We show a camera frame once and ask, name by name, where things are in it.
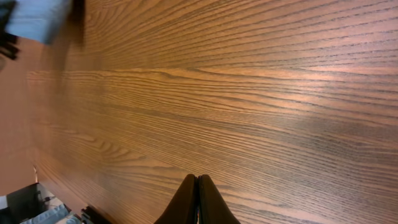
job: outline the black pointed object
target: black pointed object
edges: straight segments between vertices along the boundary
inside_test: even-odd
[[[197,224],[198,215],[201,224],[239,223],[209,175],[188,174],[155,224]]]

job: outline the folded blue fabric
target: folded blue fabric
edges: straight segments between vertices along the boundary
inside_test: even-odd
[[[71,7],[71,0],[17,0],[6,31],[50,44],[65,22]]]

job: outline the light blue object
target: light blue object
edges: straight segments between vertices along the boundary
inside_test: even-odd
[[[54,224],[71,215],[64,204],[61,204],[53,209],[47,210],[40,215],[37,215],[30,220],[24,221],[20,224]],[[67,220],[67,224],[80,224],[81,222],[76,217],[72,216]]]
[[[17,0],[6,31],[50,44],[72,8],[72,0]]]

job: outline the blue cloth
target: blue cloth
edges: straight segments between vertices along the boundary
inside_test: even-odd
[[[30,220],[24,221],[21,224],[55,224],[69,215],[67,208],[62,204],[51,210],[47,210]],[[76,217],[72,216],[67,220],[67,224],[80,224],[80,221]]]
[[[6,31],[19,37],[50,44],[71,8],[71,0],[17,0]]]

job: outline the wooden tabletop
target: wooden tabletop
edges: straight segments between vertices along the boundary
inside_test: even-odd
[[[397,1],[86,1],[27,76],[39,181],[153,223],[209,174],[241,223],[397,223]]]

